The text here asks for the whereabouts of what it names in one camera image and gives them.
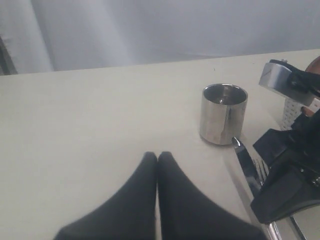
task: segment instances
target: table surface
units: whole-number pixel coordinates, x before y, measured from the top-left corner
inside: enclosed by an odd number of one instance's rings
[[[241,139],[257,156],[252,144],[279,127],[284,107],[284,98],[258,85],[264,64],[287,59],[304,69],[319,55],[317,49],[1,76],[0,239],[52,239],[111,197],[146,151],[171,151],[204,194],[257,224],[234,150],[199,137],[202,89],[230,83],[248,92]],[[285,223],[280,228],[284,239],[294,239]]]

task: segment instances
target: cup rim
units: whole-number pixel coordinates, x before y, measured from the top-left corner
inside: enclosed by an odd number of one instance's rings
[[[244,94],[245,94],[245,100],[244,100],[244,101],[241,101],[241,102],[239,102],[239,103],[236,103],[236,104],[221,104],[221,103],[216,103],[216,102],[214,102],[214,101],[211,101],[211,100],[209,100],[209,99],[207,99],[207,98],[205,97],[205,91],[206,91],[208,88],[214,87],[214,86],[221,86],[221,85],[228,85],[228,86],[231,86],[231,87],[233,87],[233,88],[237,88],[237,89],[243,91]],[[209,101],[210,103],[213,103],[213,104],[216,104],[216,105],[220,105],[220,106],[237,106],[237,105],[243,104],[243,103],[245,103],[245,102],[248,101],[248,93],[247,93],[247,91],[244,90],[242,87],[239,87],[239,86],[234,85],[234,84],[231,84],[231,83],[214,83],[214,84],[210,84],[210,85],[206,86],[206,87],[202,90],[202,96],[203,96],[207,101]]]

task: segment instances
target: stainless steel cup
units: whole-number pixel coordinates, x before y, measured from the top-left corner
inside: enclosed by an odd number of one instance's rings
[[[200,136],[217,145],[228,145],[232,137],[239,138],[247,100],[247,92],[238,86],[207,86],[202,92]]]

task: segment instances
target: knife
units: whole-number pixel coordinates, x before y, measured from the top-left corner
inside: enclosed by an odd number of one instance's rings
[[[232,138],[232,145],[241,165],[246,182],[248,183],[253,197],[255,197],[262,186],[254,161],[250,157],[245,145],[236,137]],[[267,225],[268,233],[272,240],[281,240],[281,236],[275,222]]]

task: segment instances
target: white curtain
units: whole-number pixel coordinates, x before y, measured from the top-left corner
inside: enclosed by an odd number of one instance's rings
[[[318,0],[2,0],[19,73],[320,48]]]

